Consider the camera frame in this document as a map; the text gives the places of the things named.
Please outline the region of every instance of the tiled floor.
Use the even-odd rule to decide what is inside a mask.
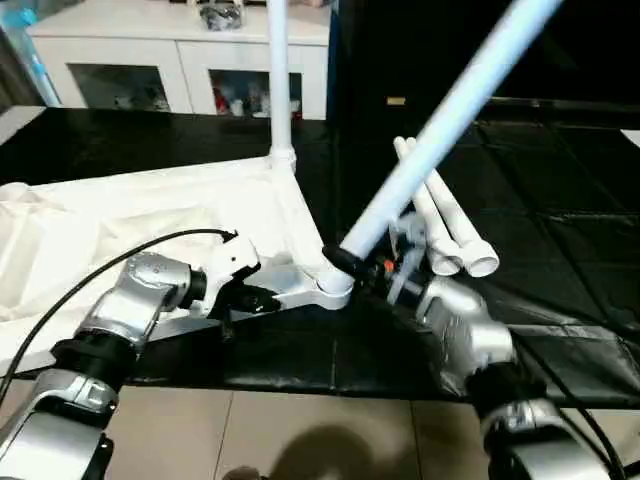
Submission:
[[[0,424],[28,388],[15,383]],[[625,462],[640,458],[640,412],[595,416]],[[444,402],[129,387],[108,433],[111,480],[222,480],[241,466],[272,480],[487,479],[473,409]]]

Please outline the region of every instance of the black table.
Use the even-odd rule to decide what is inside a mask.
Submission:
[[[293,138],[311,213],[323,239],[339,241],[396,163],[393,147],[348,141],[314,121],[296,124]],[[0,182],[225,161],[268,147],[266,121],[49,109],[0,147]],[[588,405],[640,406],[640,148],[613,128],[485,120],[440,171],[500,255],[495,274],[463,279],[494,317]],[[424,339],[359,294],[338,312],[309,306],[239,322],[233,342],[218,329],[154,342],[131,382],[457,399],[430,366]]]

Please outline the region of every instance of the white pipe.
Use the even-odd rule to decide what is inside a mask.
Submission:
[[[414,145],[411,145],[408,140],[396,137],[393,140],[393,146],[396,149],[398,160],[406,161],[409,152],[415,146],[415,139]],[[460,265],[462,265],[460,247],[451,239],[438,208],[424,184],[421,184],[413,195],[413,206],[425,222],[427,257],[433,273],[443,276],[458,273]]]
[[[271,151],[274,161],[295,163],[291,146],[291,103],[289,100],[289,61],[287,57],[288,0],[269,0],[269,101],[271,107]]]
[[[407,139],[410,149],[414,148],[415,142],[415,138]],[[460,246],[464,268],[472,277],[491,275],[500,265],[496,251],[490,243],[480,237],[476,227],[437,170],[431,172],[426,183],[432,201],[444,217],[451,236]]]
[[[515,0],[420,132],[416,148],[398,164],[341,243],[366,258],[413,193],[471,124],[562,0]],[[353,278],[328,270],[318,285],[329,293],[349,290]]]

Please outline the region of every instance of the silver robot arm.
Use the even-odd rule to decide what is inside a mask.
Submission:
[[[203,300],[207,276],[215,284],[212,300],[219,312],[230,297],[223,295],[227,287],[241,288],[260,268],[247,239],[236,237],[217,249],[219,271],[208,275],[154,253],[126,262],[116,285],[100,297],[74,337],[54,346],[55,364],[38,376],[0,429],[0,478],[103,478],[113,451],[104,429],[160,314]]]
[[[492,480],[608,480],[593,452],[574,436],[546,387],[518,362],[511,334],[486,302],[450,277],[417,271],[411,250],[385,272],[387,301],[409,309],[410,325],[426,335],[443,385],[465,394],[481,422]]]

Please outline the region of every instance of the wire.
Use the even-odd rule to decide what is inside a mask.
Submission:
[[[627,475],[627,478],[636,477],[640,475],[640,460],[637,462],[630,463],[629,465],[625,465],[624,473]]]
[[[76,285],[74,285],[67,293],[65,293],[62,296],[62,298],[60,298],[60,300],[58,300],[42,316],[42,318],[40,318],[40,320],[38,320],[38,323],[34,325],[34,327],[31,329],[29,334],[26,336],[26,338],[20,345],[20,348],[18,349],[15,356],[11,360],[11,363],[9,364],[9,368],[7,368],[4,378],[2,379],[2,384],[0,384],[0,408],[2,408],[2,403],[4,402],[7,396],[7,393],[9,392],[11,381],[13,380],[13,377],[15,376],[16,371],[18,370],[18,366],[22,361],[22,357],[24,357],[24,354],[29,348],[29,345],[31,345],[31,342],[33,342],[33,339],[38,334],[38,332],[42,330],[42,327],[45,326],[45,324],[51,319],[51,317],[53,317],[56,314],[56,312],[60,310],[60,308],[65,303],[67,303],[69,299],[71,299],[71,297],[73,297],[76,293],[82,290],[94,278],[103,274],[104,272],[109,270],[111,267],[117,265],[118,263],[122,262],[123,260],[126,260],[129,257],[132,257],[133,255],[136,255],[137,253],[142,252],[143,250],[146,250],[149,247],[153,247],[154,245],[157,245],[162,242],[166,242],[167,240],[172,240],[177,237],[184,237],[187,235],[197,235],[197,234],[205,234],[205,233],[220,235],[225,242],[228,240],[231,240],[233,237],[236,236],[235,233],[225,232],[224,230],[219,230],[217,228],[196,228],[191,230],[182,230],[179,232],[169,233],[167,235],[163,235],[153,240],[149,240],[148,242],[145,242],[142,245],[132,248],[131,250],[124,252],[122,255],[119,255],[116,258],[109,260],[107,263],[102,265],[100,268],[94,270],[89,275],[87,275],[82,280],[80,280]]]
[[[512,331],[511,335],[518,346],[522,348],[522,350],[524,350],[538,364],[538,366],[544,371],[544,373],[547,374],[551,381],[555,383],[555,385],[567,398],[567,400],[569,400],[573,407],[578,410],[578,413],[582,415],[582,418],[584,418],[591,430],[593,430],[593,433],[596,434],[598,440],[600,440],[600,443],[602,443],[602,446],[604,447],[609,457],[609,461],[605,462],[605,464],[609,467],[609,474],[611,475],[611,478],[613,478],[614,480],[625,480],[627,476],[625,473],[625,469],[622,466],[622,462],[620,461],[620,457],[618,456],[618,453],[616,452],[614,446],[611,444],[611,441],[609,441],[607,435],[604,433],[600,425],[598,425],[598,422],[596,422],[593,416],[587,411],[583,403],[573,393],[571,393],[569,387],[567,387],[562,379],[553,371],[549,364],[547,364],[547,362],[545,362],[542,357],[540,357],[540,355],[538,355],[538,353],[519,334]],[[587,444],[590,447],[592,446],[592,442],[587,442]],[[596,449],[594,451],[598,456],[602,454],[600,449]]]

